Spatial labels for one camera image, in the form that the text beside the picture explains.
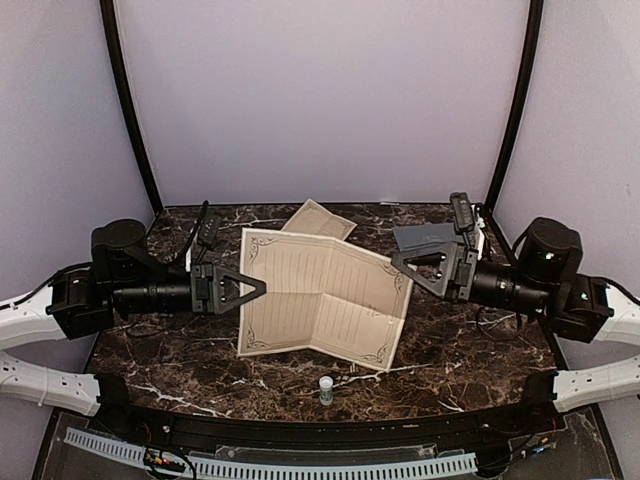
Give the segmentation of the beige letter paper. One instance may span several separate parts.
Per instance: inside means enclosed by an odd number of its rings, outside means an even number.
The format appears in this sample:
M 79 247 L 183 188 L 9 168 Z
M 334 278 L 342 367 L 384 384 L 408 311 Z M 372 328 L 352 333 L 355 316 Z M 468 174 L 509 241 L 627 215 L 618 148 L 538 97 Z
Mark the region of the beige letter paper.
M 266 292 L 240 309 L 239 356 L 312 349 L 391 368 L 413 282 L 389 258 L 331 237 L 246 228 L 240 271 Z

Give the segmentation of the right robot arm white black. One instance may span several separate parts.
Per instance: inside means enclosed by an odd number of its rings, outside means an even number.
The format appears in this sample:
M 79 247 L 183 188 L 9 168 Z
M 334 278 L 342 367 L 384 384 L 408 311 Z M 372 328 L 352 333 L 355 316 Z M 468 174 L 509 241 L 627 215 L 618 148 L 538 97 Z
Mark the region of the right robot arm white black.
M 638 297 L 615 281 L 579 273 L 583 250 L 577 231 L 550 218 L 534 219 L 513 265 L 483 259 L 481 228 L 470 215 L 457 217 L 454 231 L 461 241 L 398 252 L 393 266 L 435 297 L 531 316 L 565 339 L 639 343 Z M 581 370 L 538 372 L 526 379 L 510 424 L 530 434 L 547 420 L 549 405 L 564 413 L 638 393 L 638 356 Z

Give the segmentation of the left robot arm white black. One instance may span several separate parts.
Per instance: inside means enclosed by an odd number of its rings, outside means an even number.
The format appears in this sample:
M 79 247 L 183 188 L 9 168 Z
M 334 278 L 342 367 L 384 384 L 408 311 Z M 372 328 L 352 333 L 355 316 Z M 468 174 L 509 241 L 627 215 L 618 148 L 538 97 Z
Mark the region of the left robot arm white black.
M 91 261 L 56 272 L 33 291 L 1 304 L 2 394 L 74 411 L 101 412 L 120 436 L 141 427 L 125 381 L 21 361 L 9 349 L 73 340 L 107 330 L 130 314 L 221 315 L 266 292 L 263 281 L 211 263 L 163 263 L 148 250 L 144 225 L 121 219 L 91 235 Z

